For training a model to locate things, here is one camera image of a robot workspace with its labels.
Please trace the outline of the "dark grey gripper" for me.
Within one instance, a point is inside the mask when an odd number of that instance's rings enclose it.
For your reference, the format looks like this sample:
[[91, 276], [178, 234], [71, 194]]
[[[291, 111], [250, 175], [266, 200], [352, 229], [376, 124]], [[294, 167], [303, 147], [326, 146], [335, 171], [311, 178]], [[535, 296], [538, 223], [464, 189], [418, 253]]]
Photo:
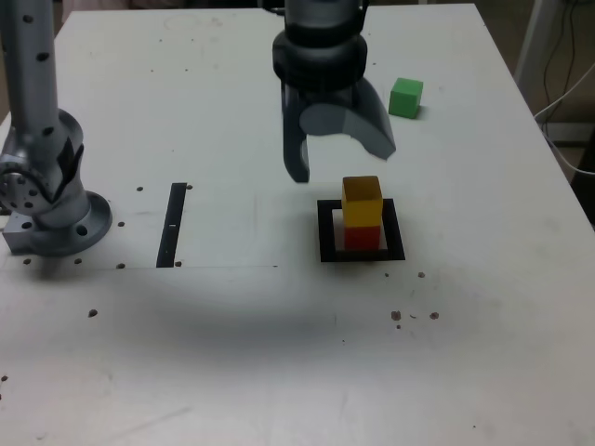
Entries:
[[348, 135], [384, 161], [396, 152], [388, 112], [367, 79], [331, 92], [284, 83], [281, 92], [284, 166], [296, 183], [310, 180], [307, 135]]

